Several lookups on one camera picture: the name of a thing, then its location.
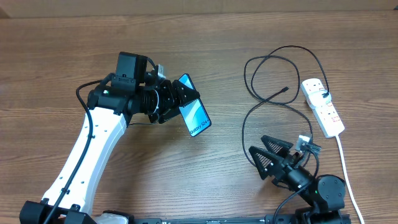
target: wall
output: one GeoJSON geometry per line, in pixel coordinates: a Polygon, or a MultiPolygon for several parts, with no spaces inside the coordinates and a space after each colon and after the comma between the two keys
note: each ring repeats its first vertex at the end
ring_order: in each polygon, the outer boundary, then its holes
{"type": "Polygon", "coordinates": [[[0,0],[0,17],[392,10],[398,0],[0,0]]]}

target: white power strip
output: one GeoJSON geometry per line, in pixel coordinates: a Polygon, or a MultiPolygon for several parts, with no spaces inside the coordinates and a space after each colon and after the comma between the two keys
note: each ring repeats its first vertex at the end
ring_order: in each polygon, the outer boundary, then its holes
{"type": "Polygon", "coordinates": [[[344,131],[344,125],[338,116],[335,106],[331,103],[331,95],[323,98],[326,93],[321,80],[311,78],[301,84],[301,89],[310,105],[326,138],[332,138],[344,131]]]}
{"type": "Polygon", "coordinates": [[[341,118],[338,116],[335,106],[331,103],[331,94],[324,98],[323,94],[326,93],[321,80],[311,78],[305,80],[301,84],[301,89],[307,99],[308,105],[311,107],[324,135],[326,138],[336,137],[338,149],[341,157],[341,165],[343,166],[344,178],[347,184],[349,197],[353,202],[356,213],[358,214],[361,224],[365,224],[361,211],[355,202],[351,184],[349,184],[347,168],[344,160],[343,146],[341,145],[339,134],[344,131],[344,125],[341,118]]]}

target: smartphone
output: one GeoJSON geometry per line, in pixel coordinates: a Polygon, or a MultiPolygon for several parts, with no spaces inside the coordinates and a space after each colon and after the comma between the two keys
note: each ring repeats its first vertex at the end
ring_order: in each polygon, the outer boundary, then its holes
{"type": "MultiPolygon", "coordinates": [[[[183,74],[178,80],[187,87],[196,90],[188,74],[183,74]]],[[[211,126],[210,118],[200,99],[194,100],[186,106],[181,106],[180,112],[192,137],[211,126]]]]}

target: wooden tabletop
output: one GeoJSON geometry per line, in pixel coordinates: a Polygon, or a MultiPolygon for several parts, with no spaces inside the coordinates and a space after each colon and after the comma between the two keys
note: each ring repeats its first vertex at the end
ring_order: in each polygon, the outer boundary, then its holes
{"type": "MultiPolygon", "coordinates": [[[[341,134],[348,175],[366,223],[398,219],[398,13],[301,12],[199,16],[86,17],[0,20],[0,222],[18,223],[26,200],[39,202],[61,171],[80,132],[82,83],[114,72],[118,53],[150,56],[168,79],[189,73],[213,125],[191,138],[181,117],[131,126],[99,182],[94,215],[112,209],[136,217],[261,217],[291,193],[262,181],[241,145],[245,114],[257,101],[243,82],[246,61],[282,45],[314,51],[329,80],[346,130],[341,134]]],[[[302,80],[322,78],[299,49],[277,53],[294,61],[302,80]]],[[[248,67],[252,73],[258,62],[248,67]]],[[[294,96],[297,76],[269,60],[254,83],[275,100],[294,96]]],[[[93,87],[82,91],[84,99],[93,87]]],[[[320,173],[343,177],[335,139],[326,139],[302,92],[291,104],[305,113],[322,146],[320,173]]],[[[133,121],[147,121],[144,115],[133,121]]],[[[246,125],[246,146],[271,135],[295,142],[308,124],[264,105],[246,125]]],[[[312,172],[315,162],[308,169],[312,172]]],[[[346,208],[357,215],[348,194],[346,208]]],[[[281,213],[306,207],[301,198],[281,213]]]]}

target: power outlet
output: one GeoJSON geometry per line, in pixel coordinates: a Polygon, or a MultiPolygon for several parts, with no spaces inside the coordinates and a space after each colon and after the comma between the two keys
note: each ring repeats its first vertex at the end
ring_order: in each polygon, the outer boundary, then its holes
{"type": "Polygon", "coordinates": [[[301,89],[325,137],[332,138],[343,132],[345,127],[335,106],[331,102],[331,96],[326,101],[322,97],[322,94],[326,90],[321,80],[317,78],[305,80],[301,84],[301,89]]]}

